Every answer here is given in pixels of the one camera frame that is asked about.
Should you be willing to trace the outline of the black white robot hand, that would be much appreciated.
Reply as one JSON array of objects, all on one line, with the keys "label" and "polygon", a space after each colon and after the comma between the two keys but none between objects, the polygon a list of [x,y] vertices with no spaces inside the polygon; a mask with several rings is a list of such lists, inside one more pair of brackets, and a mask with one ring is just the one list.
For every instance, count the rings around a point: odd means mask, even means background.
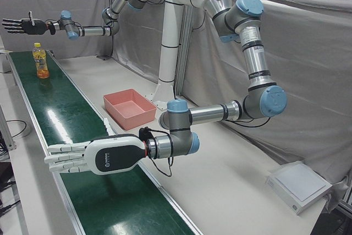
[{"label": "black white robot hand", "polygon": [[11,34],[43,35],[48,30],[48,25],[40,19],[34,19],[31,10],[28,15],[28,18],[20,20],[3,19],[2,25]]},{"label": "black white robot hand", "polygon": [[145,143],[134,134],[113,134],[107,118],[103,120],[108,135],[90,141],[55,144],[48,147],[44,158],[51,172],[78,173],[91,171],[97,175],[132,170],[147,156]]}]

